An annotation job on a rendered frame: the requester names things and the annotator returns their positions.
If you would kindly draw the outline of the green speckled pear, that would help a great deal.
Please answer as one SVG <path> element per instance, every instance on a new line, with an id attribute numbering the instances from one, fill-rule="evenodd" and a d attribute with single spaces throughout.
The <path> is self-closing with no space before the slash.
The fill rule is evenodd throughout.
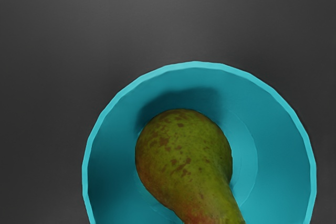
<path id="1" fill-rule="evenodd" d="M 184 224 L 246 224 L 229 186 L 232 150 L 220 127 L 187 109 L 152 118 L 135 146 L 138 176 Z"/>

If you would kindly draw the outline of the teal bowl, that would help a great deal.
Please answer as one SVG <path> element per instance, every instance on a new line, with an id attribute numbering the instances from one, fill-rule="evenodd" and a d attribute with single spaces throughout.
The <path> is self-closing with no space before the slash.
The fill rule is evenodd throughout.
<path id="1" fill-rule="evenodd" d="M 247 224 L 310 224 L 316 162 L 294 110 L 252 74 L 199 61 L 138 77 L 101 112 L 82 163 L 90 224 L 183 224 L 144 188 L 134 161 L 146 123 L 177 108 L 201 112 L 226 135 L 233 156 L 230 187 Z"/>

